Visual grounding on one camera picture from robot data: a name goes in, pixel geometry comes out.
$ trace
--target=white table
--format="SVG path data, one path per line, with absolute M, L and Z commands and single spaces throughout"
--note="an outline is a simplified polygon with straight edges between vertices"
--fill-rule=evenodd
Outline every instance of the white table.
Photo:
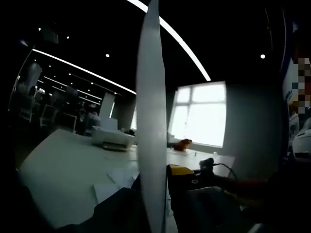
M 234 158 L 187 150 L 168 149 L 168 163 L 198 169 L 199 161 L 214 157 L 232 167 Z M 91 144 L 91 138 L 57 130 L 27 157 L 20 168 L 22 180 L 47 221 L 54 227 L 79 224 L 93 216 L 97 205 L 93 184 L 111 184 L 107 171 L 137 169 L 136 147 L 129 152 L 107 151 Z M 225 167 L 214 172 L 228 176 Z

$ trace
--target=wire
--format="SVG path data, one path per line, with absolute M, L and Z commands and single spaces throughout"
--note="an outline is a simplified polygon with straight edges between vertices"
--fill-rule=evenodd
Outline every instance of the wire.
M 217 166 L 217 165 L 223 165 L 223 166 L 225 166 L 226 168 L 228 168 L 228 169 L 232 172 L 234 178 L 235 178 L 235 179 L 238 179 L 237 174 L 235 174 L 235 172 L 234 172 L 231 168 L 229 168 L 226 164 L 221 164 L 221 163 L 220 163 L 220 164 L 213 164 L 213 166 Z

